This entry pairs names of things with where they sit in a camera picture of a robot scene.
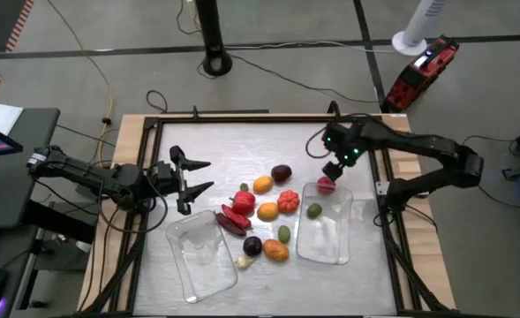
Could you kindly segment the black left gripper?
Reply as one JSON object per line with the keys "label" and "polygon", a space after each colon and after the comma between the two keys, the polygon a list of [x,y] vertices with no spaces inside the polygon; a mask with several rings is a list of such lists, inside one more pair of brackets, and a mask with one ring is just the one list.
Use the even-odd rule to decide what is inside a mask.
{"label": "black left gripper", "polygon": [[[188,159],[180,146],[170,148],[170,160],[178,170],[193,171],[211,165],[211,162]],[[147,168],[147,178],[150,185],[161,195],[178,193],[177,211],[184,216],[192,213],[190,204],[214,184],[214,182],[210,181],[182,189],[183,179],[180,177],[179,172],[164,161],[150,165]]]}

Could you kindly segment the red apple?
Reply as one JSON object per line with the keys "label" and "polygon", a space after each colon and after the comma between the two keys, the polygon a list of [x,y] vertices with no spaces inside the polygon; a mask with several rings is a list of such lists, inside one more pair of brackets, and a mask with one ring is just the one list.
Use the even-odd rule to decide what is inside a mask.
{"label": "red apple", "polygon": [[330,195],[335,189],[335,182],[329,177],[320,177],[316,182],[316,188],[320,195]]}

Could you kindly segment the dark maroon fruit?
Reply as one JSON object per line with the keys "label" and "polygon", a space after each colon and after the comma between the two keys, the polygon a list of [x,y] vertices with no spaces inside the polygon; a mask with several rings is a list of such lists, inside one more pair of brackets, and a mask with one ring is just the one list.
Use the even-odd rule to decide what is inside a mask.
{"label": "dark maroon fruit", "polygon": [[290,166],[281,164],[276,165],[271,170],[271,177],[276,183],[283,183],[292,175],[292,169]]}

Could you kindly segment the ribbed orange-red tomato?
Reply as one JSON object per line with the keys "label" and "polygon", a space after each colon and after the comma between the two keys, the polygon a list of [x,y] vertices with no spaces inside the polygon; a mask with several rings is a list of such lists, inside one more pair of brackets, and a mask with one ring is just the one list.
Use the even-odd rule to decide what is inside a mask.
{"label": "ribbed orange-red tomato", "polygon": [[298,193],[287,190],[280,194],[277,206],[280,213],[294,213],[300,205]]}

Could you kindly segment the red bell pepper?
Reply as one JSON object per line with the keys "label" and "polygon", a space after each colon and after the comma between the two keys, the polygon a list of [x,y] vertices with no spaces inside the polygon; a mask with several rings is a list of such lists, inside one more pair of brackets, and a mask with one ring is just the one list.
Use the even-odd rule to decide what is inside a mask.
{"label": "red bell pepper", "polygon": [[238,191],[232,199],[232,210],[243,216],[250,215],[255,210],[255,196],[249,191]]}

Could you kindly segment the dark red chili pepper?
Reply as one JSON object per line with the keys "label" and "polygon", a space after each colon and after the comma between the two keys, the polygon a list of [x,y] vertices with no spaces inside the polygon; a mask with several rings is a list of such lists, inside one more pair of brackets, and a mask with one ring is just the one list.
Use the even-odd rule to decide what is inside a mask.
{"label": "dark red chili pepper", "polygon": [[223,229],[229,233],[238,237],[246,236],[246,231],[235,225],[226,215],[222,213],[216,213],[215,218],[216,221],[223,227]]}

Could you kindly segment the yellow lemon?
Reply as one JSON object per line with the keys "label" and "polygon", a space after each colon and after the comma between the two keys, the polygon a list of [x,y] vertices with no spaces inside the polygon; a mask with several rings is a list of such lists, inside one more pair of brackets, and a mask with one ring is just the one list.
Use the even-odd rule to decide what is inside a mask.
{"label": "yellow lemon", "polygon": [[255,193],[266,193],[273,187],[273,184],[274,180],[271,177],[262,176],[253,181],[252,189]]}

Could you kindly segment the orange tangerine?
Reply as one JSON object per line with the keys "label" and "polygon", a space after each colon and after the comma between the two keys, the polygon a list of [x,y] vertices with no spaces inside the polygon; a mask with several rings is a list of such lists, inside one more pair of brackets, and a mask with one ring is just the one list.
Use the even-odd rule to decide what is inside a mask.
{"label": "orange tangerine", "polygon": [[263,203],[257,209],[257,217],[262,221],[273,221],[278,216],[279,209],[275,202]]}

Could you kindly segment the clear plastic basket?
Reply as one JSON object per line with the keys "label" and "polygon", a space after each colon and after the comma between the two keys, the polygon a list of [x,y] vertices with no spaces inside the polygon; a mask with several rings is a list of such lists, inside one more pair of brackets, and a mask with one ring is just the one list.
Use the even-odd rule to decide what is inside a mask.
{"label": "clear plastic basket", "polygon": [[[307,208],[317,202],[322,213],[315,219],[307,217]],[[302,191],[296,229],[296,251],[301,258],[333,265],[346,264],[350,259],[351,191],[336,186],[330,195],[320,195],[316,183],[307,183]]]}
{"label": "clear plastic basket", "polygon": [[237,270],[216,214],[205,210],[166,230],[184,299],[198,303],[237,283]]}

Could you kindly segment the red and black tool case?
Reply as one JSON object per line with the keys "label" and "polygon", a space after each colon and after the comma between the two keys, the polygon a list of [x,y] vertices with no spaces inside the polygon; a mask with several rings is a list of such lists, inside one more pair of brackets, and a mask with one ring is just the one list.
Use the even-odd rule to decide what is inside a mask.
{"label": "red and black tool case", "polygon": [[416,56],[400,73],[381,104],[391,112],[407,110],[453,61],[459,43],[441,35]]}

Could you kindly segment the black pole stand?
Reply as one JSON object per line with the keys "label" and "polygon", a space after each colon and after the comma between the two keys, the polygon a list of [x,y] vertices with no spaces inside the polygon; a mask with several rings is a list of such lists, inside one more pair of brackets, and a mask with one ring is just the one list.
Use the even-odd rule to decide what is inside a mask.
{"label": "black pole stand", "polygon": [[205,47],[203,69],[210,76],[227,74],[232,68],[232,59],[224,48],[220,18],[216,0],[195,0]]}

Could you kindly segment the white tower fan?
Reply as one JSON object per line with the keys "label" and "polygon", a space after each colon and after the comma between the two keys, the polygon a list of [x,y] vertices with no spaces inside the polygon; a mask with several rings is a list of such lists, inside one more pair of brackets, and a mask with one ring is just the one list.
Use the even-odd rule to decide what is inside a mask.
{"label": "white tower fan", "polygon": [[391,40],[393,48],[402,55],[415,57],[426,48],[426,32],[431,31],[447,0],[420,0],[408,26]]}

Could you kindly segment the grey desk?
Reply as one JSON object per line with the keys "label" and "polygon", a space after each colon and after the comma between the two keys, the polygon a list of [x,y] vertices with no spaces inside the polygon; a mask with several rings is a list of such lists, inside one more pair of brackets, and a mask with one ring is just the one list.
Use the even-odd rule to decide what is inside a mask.
{"label": "grey desk", "polygon": [[0,156],[0,229],[37,224],[34,209],[39,205],[31,201],[35,181],[26,164],[35,148],[51,142],[59,116],[58,109],[25,109],[12,127],[9,137],[23,151]]}

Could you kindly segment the black aluminium table frame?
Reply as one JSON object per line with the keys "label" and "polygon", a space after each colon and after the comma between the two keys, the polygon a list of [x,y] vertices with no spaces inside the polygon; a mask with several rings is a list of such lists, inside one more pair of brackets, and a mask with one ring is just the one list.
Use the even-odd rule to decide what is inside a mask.
{"label": "black aluminium table frame", "polygon": [[[163,126],[167,124],[319,124],[339,116],[335,110],[326,114],[219,112],[199,115],[125,115],[118,130],[111,161],[153,163],[157,158],[157,140],[162,136]],[[421,172],[417,157],[400,151],[373,151],[369,155],[369,163],[376,181],[390,180],[396,176],[416,177]],[[454,310],[456,305],[440,240],[435,231],[423,227],[425,220],[432,214],[430,203],[428,199],[416,198],[411,200],[411,204],[419,207],[412,216],[399,215],[392,224],[380,230],[384,243],[393,242],[398,247],[396,254],[385,246],[381,248],[386,255],[396,312],[429,314],[431,311],[424,296],[404,271],[401,265],[403,262],[412,266],[423,285],[440,303]],[[112,232],[105,235],[102,230],[97,230],[95,241],[101,247],[101,254],[95,256],[93,264],[88,266],[89,275],[102,279],[110,290],[99,290],[93,297],[88,297],[86,307],[75,318],[127,318],[135,305],[142,257],[137,255],[130,262],[125,258],[131,250],[141,253],[143,245],[131,234]]]}

